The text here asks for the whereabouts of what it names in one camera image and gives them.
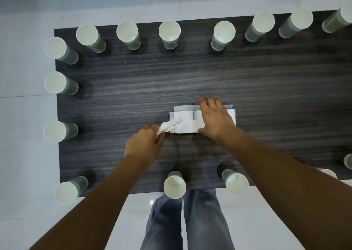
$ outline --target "person's right arm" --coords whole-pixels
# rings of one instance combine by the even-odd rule
[[[244,134],[219,100],[198,101],[198,132],[232,153],[307,250],[352,249],[352,187]]]

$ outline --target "wood grain surface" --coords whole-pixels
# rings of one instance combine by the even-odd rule
[[[315,12],[312,26],[287,40],[278,28],[289,14],[275,15],[273,30],[255,43],[244,37],[252,16],[179,21],[173,51],[162,44],[160,23],[137,25],[137,51],[118,40],[117,26],[97,27],[107,43],[102,54],[79,44],[76,28],[56,29],[80,55],[76,65],[56,61],[56,70],[80,85],[76,95],[57,95],[58,119],[80,128],[59,144],[60,180],[88,173],[87,195],[121,160],[133,133],[167,121],[174,106],[195,104],[198,95],[234,104],[238,127],[271,147],[352,179],[342,163],[352,152],[352,29],[325,34],[321,23],[330,13]],[[210,41],[222,20],[234,24],[236,36],[215,52]],[[219,164],[247,175],[226,149],[201,135],[168,134],[132,193],[163,191],[174,168],[187,189],[224,187]]]

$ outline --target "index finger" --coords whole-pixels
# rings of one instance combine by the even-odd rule
[[[208,109],[207,101],[205,101],[204,97],[198,96],[197,101],[199,102],[200,105],[200,110],[204,112],[205,110]]]
[[[160,125],[159,124],[153,124],[150,126],[150,128],[155,132],[155,134],[158,132]]]

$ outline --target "white cup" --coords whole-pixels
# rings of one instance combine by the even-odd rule
[[[159,36],[163,40],[166,49],[172,50],[177,47],[181,27],[174,20],[167,20],[159,27]]]
[[[78,83],[59,71],[49,73],[44,79],[44,85],[51,93],[74,95],[78,91]]]
[[[307,29],[312,23],[313,13],[308,8],[298,7],[281,25],[279,35],[283,39],[288,39],[301,30]]]
[[[329,176],[331,177],[334,177],[335,179],[337,179],[337,175],[335,172],[333,172],[332,170],[330,169],[327,169],[327,168],[317,168],[317,167],[314,167],[315,169],[325,173],[325,174],[328,174]]]
[[[249,42],[259,40],[264,34],[271,31],[275,25],[275,18],[270,12],[257,13],[251,25],[246,30],[245,36]]]
[[[48,57],[55,58],[69,65],[78,61],[78,54],[72,50],[60,37],[52,37],[46,41],[44,50]]]
[[[96,53],[104,52],[105,41],[100,37],[98,30],[92,25],[82,25],[76,31],[78,42],[92,49]]]
[[[332,33],[352,23],[352,4],[343,5],[323,21],[324,32]]]
[[[235,38],[236,29],[228,21],[220,21],[214,27],[212,38],[212,48],[215,51],[221,51],[225,46]]]
[[[60,183],[55,190],[56,199],[68,205],[73,203],[77,197],[81,196],[88,187],[88,180],[86,177],[79,176],[70,181]]]
[[[228,168],[222,172],[222,180],[226,184],[226,188],[233,195],[244,195],[248,189],[249,182],[246,176]]]
[[[116,34],[130,50],[137,50],[140,47],[138,27],[133,21],[121,22],[117,26]]]
[[[181,198],[186,192],[186,183],[182,174],[178,171],[171,171],[164,182],[165,194],[173,199]]]
[[[352,154],[348,154],[344,157],[344,164],[346,168],[352,169]]]
[[[44,131],[45,138],[52,143],[75,137],[77,134],[78,127],[76,124],[61,121],[49,122]]]

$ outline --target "open white box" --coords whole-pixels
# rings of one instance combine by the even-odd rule
[[[232,109],[233,105],[224,105],[224,107],[236,124],[236,110]],[[202,112],[198,105],[175,106],[174,111],[170,111],[170,120],[177,117],[181,118],[182,122],[176,124],[171,133],[196,133],[199,128],[205,127]]]

